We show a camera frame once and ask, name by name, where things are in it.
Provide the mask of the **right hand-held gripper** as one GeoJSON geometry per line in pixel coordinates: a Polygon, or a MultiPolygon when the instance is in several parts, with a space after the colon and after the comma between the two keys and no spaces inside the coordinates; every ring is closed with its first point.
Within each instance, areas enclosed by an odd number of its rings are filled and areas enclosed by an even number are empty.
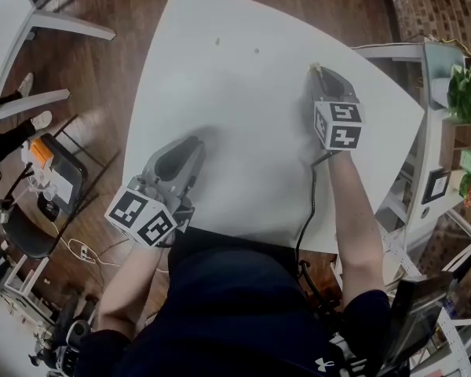
{"type": "Polygon", "coordinates": [[[313,125],[323,147],[329,151],[356,149],[365,116],[352,84],[336,71],[320,64],[311,66],[309,79],[313,125]]]}

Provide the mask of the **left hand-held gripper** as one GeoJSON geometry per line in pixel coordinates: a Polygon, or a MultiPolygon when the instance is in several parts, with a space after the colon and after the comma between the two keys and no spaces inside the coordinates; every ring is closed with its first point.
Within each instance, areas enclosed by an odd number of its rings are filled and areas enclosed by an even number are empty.
{"type": "Polygon", "coordinates": [[[188,193],[205,157],[205,145],[195,136],[162,147],[117,191],[105,219],[144,248],[171,246],[171,236],[184,232],[195,212],[188,193]]]}

